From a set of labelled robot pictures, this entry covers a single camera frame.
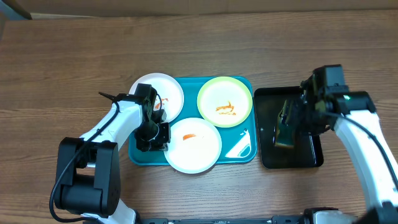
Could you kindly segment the green yellow scrub sponge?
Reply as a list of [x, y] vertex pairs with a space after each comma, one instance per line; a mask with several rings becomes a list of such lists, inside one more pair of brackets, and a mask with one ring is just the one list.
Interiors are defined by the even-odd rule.
[[276, 147], [293, 148], [295, 141], [295, 128], [288, 124], [292, 100], [285, 100], [284, 105], [277, 115], [275, 126], [274, 145]]

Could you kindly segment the white plate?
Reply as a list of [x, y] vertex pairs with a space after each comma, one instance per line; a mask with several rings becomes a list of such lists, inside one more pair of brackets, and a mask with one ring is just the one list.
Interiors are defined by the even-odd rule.
[[154, 103], [154, 111], [163, 109], [166, 112], [165, 122], [170, 123], [181, 112], [184, 104], [182, 87], [173, 77], [164, 73], [150, 73], [138, 78], [129, 90], [134, 94], [139, 83], [151, 85], [160, 98], [157, 96]]
[[213, 167], [221, 155], [219, 131], [202, 118], [185, 118], [171, 126], [164, 152], [169, 165], [185, 174], [199, 174]]

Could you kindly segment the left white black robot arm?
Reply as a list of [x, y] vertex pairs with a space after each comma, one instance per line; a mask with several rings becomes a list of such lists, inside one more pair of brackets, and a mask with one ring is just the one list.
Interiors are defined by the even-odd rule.
[[140, 83], [133, 94], [103, 96], [112, 102], [106, 116], [87, 133], [59, 144], [49, 211], [60, 223], [140, 223], [120, 198], [119, 150], [129, 136], [142, 152], [168, 149], [170, 125], [164, 109], [154, 110], [160, 97], [155, 88]]

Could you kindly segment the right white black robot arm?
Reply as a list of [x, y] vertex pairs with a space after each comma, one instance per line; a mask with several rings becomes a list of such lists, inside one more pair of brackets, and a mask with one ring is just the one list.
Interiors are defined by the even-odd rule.
[[366, 213], [353, 218], [337, 210], [309, 210], [310, 223], [397, 223], [397, 162], [383, 136], [376, 107], [365, 91], [350, 91], [341, 65], [324, 65], [286, 100], [277, 117], [275, 144], [292, 147], [301, 134], [332, 130], [359, 177]]

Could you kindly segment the black water tray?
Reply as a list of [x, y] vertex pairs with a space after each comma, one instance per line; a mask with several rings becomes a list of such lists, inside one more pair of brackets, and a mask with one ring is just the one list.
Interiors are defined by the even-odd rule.
[[256, 132], [261, 161], [268, 169], [320, 167], [323, 152], [319, 136], [298, 136], [293, 148], [274, 145], [277, 116], [285, 100], [296, 99], [299, 87], [258, 88], [254, 92]]

